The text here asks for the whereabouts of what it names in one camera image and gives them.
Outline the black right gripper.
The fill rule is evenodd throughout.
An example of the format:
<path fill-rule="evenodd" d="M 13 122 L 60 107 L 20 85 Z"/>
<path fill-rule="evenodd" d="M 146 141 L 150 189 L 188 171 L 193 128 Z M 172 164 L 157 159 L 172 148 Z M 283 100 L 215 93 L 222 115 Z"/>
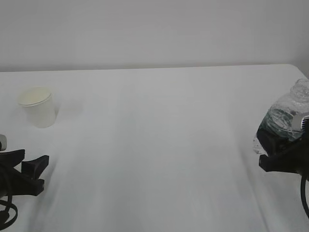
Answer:
<path fill-rule="evenodd" d="M 309 141 L 303 132 L 281 130 L 275 133 L 259 127 L 256 137 L 268 155 L 261 155 L 259 166 L 265 172 L 283 172 L 305 175 L 309 179 Z"/>

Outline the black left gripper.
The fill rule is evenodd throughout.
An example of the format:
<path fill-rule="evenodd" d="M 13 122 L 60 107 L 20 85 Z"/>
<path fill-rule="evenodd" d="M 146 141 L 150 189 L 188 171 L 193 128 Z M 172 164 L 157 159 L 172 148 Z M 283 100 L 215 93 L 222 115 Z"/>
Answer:
<path fill-rule="evenodd" d="M 0 154 L 0 196 L 38 196 L 44 190 L 41 174 L 49 165 L 49 156 L 24 161 L 25 150 L 1 152 Z"/>

